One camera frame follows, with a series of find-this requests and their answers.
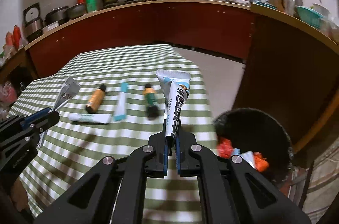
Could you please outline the white pouch package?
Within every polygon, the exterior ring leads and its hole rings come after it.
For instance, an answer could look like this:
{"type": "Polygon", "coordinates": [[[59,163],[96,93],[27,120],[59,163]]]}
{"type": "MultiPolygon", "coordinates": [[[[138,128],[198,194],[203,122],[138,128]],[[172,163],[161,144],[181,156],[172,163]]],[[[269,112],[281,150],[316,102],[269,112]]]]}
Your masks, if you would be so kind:
{"type": "Polygon", "coordinates": [[[254,154],[251,151],[241,153],[240,156],[254,169],[256,169],[254,154]]]}

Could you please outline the orange plastic bag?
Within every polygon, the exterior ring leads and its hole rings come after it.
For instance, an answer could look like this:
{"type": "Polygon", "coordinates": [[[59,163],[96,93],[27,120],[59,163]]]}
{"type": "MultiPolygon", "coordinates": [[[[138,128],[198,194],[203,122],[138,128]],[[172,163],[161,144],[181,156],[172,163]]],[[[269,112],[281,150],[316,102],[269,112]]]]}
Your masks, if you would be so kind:
{"type": "Polygon", "coordinates": [[[254,152],[253,156],[255,168],[258,172],[264,172],[265,170],[268,169],[269,163],[266,161],[265,158],[263,158],[260,152],[254,152]]]}

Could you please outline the red plastic bag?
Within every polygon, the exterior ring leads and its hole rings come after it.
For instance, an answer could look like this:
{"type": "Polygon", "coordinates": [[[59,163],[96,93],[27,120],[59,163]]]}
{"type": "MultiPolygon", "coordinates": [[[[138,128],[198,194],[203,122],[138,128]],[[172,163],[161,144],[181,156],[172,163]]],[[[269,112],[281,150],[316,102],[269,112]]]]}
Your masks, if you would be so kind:
{"type": "Polygon", "coordinates": [[[221,137],[219,139],[218,145],[217,145],[217,151],[219,157],[229,159],[233,153],[233,147],[232,147],[232,142],[227,139],[221,137]]]}

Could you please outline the orange label bottle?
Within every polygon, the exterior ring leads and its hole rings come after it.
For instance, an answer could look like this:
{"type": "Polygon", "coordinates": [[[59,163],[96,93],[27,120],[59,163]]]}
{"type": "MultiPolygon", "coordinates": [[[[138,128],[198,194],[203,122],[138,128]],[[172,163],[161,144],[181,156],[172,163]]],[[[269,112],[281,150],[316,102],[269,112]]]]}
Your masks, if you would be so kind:
{"type": "Polygon", "coordinates": [[[100,87],[93,92],[91,98],[86,103],[85,106],[86,112],[89,114],[96,113],[100,105],[102,104],[105,95],[106,95],[106,86],[100,85],[100,87]]]}

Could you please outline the white toothpaste box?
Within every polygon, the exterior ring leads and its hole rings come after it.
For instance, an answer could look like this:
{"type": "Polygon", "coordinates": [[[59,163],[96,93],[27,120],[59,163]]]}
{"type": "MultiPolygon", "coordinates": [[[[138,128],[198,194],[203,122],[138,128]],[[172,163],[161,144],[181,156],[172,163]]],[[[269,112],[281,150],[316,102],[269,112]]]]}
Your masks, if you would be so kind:
{"type": "Polygon", "coordinates": [[[71,113],[68,119],[72,122],[83,122],[91,124],[109,124],[111,122],[111,114],[78,114],[71,113]]]}

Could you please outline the teal white tube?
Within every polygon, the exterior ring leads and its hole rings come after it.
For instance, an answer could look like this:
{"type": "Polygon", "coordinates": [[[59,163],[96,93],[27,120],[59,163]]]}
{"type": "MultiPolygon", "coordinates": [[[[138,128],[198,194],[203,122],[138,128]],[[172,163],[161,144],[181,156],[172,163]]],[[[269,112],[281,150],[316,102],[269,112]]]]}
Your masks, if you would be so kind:
{"type": "Polygon", "coordinates": [[[118,95],[117,105],[114,110],[113,120],[115,122],[122,121],[126,118],[126,103],[128,94],[128,83],[121,83],[121,89],[118,95]]]}

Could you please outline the green label dark bottle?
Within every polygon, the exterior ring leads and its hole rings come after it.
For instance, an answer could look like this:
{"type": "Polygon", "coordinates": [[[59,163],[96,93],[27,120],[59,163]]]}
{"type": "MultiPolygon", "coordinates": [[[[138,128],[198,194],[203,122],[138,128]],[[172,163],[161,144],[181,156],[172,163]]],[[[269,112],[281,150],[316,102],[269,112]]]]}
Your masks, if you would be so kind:
{"type": "Polygon", "coordinates": [[[156,119],[159,116],[156,91],[150,83],[146,83],[143,92],[146,101],[146,113],[149,119],[156,119]]]}

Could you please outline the silver snack wrapper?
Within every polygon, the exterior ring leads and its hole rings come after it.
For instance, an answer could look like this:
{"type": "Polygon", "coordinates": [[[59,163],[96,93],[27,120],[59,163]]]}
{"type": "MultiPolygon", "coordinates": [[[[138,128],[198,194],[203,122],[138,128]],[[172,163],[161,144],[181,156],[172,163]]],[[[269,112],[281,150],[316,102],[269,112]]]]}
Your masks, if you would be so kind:
{"type": "Polygon", "coordinates": [[[191,75],[187,72],[159,69],[156,76],[165,97],[165,139],[172,148],[180,123],[181,110],[190,94],[191,75]]]}

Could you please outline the black trash bin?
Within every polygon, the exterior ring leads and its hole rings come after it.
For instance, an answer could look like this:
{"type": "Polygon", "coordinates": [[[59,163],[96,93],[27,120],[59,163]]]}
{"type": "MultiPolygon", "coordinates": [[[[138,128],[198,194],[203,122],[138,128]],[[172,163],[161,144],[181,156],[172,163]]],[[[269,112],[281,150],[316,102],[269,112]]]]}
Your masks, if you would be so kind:
{"type": "Polygon", "coordinates": [[[219,139],[230,140],[242,153],[261,153],[269,164],[262,175],[282,186],[294,155],[290,137],[276,119],[261,110],[239,108],[220,114],[213,123],[219,139]]]}

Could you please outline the green checkered tablecloth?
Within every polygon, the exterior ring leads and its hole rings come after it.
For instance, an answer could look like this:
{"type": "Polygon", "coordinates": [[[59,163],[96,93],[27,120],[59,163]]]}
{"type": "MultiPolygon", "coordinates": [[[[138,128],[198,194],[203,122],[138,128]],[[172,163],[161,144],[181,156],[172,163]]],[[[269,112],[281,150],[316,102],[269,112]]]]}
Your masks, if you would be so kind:
{"type": "Polygon", "coordinates": [[[156,90],[159,109],[164,110],[165,99],[156,76],[159,69],[190,74],[190,95],[181,111],[182,125],[195,134],[197,142],[216,148],[208,96],[196,63],[167,44],[84,52],[54,75],[31,82],[9,112],[31,115],[52,106],[62,83],[69,77],[81,86],[78,95],[60,109],[59,123],[47,132],[37,156],[20,176],[34,217],[103,157],[128,156],[161,130],[163,116],[149,120],[143,96],[145,84],[150,83],[156,90]],[[106,95],[99,112],[113,114],[122,83],[129,85],[124,120],[107,125],[74,124],[69,120],[70,114],[85,112],[87,101],[100,85],[106,86],[106,95]]]}

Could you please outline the striped curtain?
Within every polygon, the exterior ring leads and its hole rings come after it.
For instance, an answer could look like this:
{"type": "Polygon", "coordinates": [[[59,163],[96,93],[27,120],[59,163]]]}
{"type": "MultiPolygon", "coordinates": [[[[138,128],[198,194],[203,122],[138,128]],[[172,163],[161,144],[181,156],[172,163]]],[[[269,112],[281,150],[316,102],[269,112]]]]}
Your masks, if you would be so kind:
{"type": "Polygon", "coordinates": [[[313,167],[294,167],[288,198],[317,223],[338,195],[338,140],[315,159],[313,167]]]}

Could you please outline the rice cooker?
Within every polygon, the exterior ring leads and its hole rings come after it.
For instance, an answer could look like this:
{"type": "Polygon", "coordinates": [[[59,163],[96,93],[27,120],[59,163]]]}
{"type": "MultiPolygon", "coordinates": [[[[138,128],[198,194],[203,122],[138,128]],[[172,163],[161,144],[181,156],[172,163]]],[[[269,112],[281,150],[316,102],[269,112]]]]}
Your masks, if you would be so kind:
{"type": "Polygon", "coordinates": [[[41,18],[40,4],[35,3],[23,11],[24,35],[31,43],[43,35],[43,19],[41,18]]]}

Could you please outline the dark red lower cabinets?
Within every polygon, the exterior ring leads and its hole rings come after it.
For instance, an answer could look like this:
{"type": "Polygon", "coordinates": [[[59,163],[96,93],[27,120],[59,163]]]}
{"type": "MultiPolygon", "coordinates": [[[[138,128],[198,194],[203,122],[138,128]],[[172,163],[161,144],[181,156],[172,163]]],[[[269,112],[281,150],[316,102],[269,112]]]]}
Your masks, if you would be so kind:
{"type": "Polygon", "coordinates": [[[81,52],[151,43],[201,48],[246,63],[233,106],[275,117],[292,142],[319,133],[338,108],[338,45],[260,5],[196,0],[135,3],[69,21],[29,44],[40,77],[81,52]]]}

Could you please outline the green thermos bottle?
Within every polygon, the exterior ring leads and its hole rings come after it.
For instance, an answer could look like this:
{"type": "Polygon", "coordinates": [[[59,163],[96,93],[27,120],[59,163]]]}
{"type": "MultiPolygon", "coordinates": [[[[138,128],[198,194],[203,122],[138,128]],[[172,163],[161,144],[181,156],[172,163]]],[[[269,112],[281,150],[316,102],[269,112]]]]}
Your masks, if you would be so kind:
{"type": "Polygon", "coordinates": [[[86,0],[86,7],[89,13],[97,10],[97,0],[86,0]]]}

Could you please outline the teal plastic basket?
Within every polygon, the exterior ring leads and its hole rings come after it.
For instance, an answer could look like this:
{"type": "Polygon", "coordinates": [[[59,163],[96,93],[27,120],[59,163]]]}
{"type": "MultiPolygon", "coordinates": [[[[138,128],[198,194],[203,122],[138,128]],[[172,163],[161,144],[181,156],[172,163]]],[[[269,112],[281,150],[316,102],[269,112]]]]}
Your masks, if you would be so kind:
{"type": "Polygon", "coordinates": [[[321,19],[324,17],[322,14],[318,13],[314,9],[304,7],[304,6],[297,6],[295,8],[300,19],[303,22],[307,23],[308,25],[316,29],[320,29],[321,19]]]}

